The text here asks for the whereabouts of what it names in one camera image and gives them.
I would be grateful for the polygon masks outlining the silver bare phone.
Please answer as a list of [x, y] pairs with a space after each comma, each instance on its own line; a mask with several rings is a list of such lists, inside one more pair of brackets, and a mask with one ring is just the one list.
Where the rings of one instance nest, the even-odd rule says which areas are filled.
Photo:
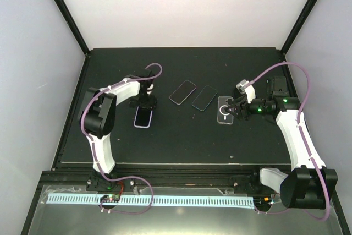
[[185, 80], [169, 97], [169, 99], [176, 105], [181, 105], [195, 90], [197, 86]]

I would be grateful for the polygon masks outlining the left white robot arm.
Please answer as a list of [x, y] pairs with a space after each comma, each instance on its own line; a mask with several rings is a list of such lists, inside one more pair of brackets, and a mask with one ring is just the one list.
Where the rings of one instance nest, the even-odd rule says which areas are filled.
[[146, 68], [142, 75], [127, 75], [116, 84], [89, 88], [85, 93], [78, 121], [90, 145], [93, 169], [101, 174], [98, 183], [105, 190], [113, 190], [118, 184], [117, 175], [112, 173], [116, 163], [111, 147], [116, 108], [129, 101], [129, 106], [136, 108], [134, 127], [149, 128], [157, 106], [157, 99], [152, 95], [153, 81], [159, 76]]

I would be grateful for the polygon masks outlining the clear phone case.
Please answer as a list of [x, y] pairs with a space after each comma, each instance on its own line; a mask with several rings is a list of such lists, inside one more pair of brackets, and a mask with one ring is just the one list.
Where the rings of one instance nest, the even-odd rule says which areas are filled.
[[217, 122], [222, 125], [232, 125], [234, 117], [228, 112], [228, 107], [233, 103], [231, 96], [219, 96], [217, 104]]

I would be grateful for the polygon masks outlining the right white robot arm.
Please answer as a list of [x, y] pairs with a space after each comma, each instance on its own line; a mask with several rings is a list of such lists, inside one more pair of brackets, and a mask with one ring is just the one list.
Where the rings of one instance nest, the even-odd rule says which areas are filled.
[[269, 78], [264, 99], [256, 97], [254, 87], [245, 79], [237, 83], [236, 89], [241, 95], [224, 108], [225, 113], [244, 120], [255, 114], [272, 116], [283, 134], [291, 163], [289, 174], [262, 168], [250, 178], [251, 189], [262, 193], [271, 188], [280, 194], [287, 209], [329, 209], [338, 176], [319, 157], [299, 110], [300, 101], [290, 96], [286, 78]]

